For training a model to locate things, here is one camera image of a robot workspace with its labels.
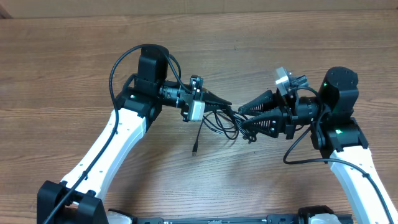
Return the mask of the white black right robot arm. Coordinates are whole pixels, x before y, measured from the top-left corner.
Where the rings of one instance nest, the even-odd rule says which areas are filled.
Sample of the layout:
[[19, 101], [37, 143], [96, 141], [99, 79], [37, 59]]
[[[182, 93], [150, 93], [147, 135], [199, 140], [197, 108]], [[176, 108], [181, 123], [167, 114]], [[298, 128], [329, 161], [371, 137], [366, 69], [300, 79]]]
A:
[[397, 223], [397, 210], [377, 174], [368, 140], [352, 116], [359, 96], [357, 73], [332, 67], [314, 90], [305, 75], [293, 77], [280, 67], [275, 70], [275, 85], [275, 92], [268, 90], [238, 109], [249, 116], [242, 127], [254, 134], [277, 138], [283, 133], [292, 139], [306, 126], [287, 152], [309, 134], [321, 156], [299, 161], [283, 157], [283, 162], [328, 164], [358, 223]]

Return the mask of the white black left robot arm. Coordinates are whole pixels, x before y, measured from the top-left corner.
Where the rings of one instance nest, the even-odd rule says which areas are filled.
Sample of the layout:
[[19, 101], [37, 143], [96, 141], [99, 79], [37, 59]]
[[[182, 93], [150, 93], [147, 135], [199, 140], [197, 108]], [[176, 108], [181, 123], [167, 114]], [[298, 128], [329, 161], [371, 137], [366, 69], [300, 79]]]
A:
[[[137, 73], [116, 95], [113, 78], [121, 61], [140, 50]], [[194, 75], [181, 81], [181, 68], [167, 48], [142, 44], [120, 56], [109, 75], [113, 110], [106, 127], [83, 159], [59, 183], [46, 181], [37, 194], [37, 223], [136, 223], [136, 217], [106, 210], [108, 189], [125, 158], [149, 130], [163, 106], [179, 108], [184, 122], [228, 109], [226, 101], [203, 87]]]

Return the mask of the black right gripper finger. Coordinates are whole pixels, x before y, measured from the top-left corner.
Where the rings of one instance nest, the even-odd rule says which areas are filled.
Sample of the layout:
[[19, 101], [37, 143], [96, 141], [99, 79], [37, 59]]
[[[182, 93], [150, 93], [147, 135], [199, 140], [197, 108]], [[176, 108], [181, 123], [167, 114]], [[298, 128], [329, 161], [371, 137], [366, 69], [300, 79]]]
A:
[[238, 108], [238, 113], [249, 116], [277, 116], [280, 115], [279, 94], [267, 90], [250, 102]]
[[251, 116], [243, 121], [242, 127], [249, 131], [265, 134], [272, 138], [278, 138], [280, 133], [285, 133], [288, 113], [285, 109], [258, 111], [241, 107], [241, 114]]

